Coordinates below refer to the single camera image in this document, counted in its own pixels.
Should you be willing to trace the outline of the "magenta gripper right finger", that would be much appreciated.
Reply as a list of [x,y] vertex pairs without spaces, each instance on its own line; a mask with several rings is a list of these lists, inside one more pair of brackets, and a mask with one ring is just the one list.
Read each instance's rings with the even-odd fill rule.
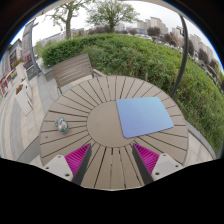
[[133,144],[132,153],[145,185],[183,168],[180,163],[168,154],[157,154],[136,143]]

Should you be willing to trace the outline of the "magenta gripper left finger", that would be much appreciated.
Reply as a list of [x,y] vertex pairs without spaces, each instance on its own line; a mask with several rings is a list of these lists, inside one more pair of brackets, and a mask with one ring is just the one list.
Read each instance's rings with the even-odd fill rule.
[[66,156],[56,155],[43,169],[80,185],[91,156],[91,144],[84,145]]

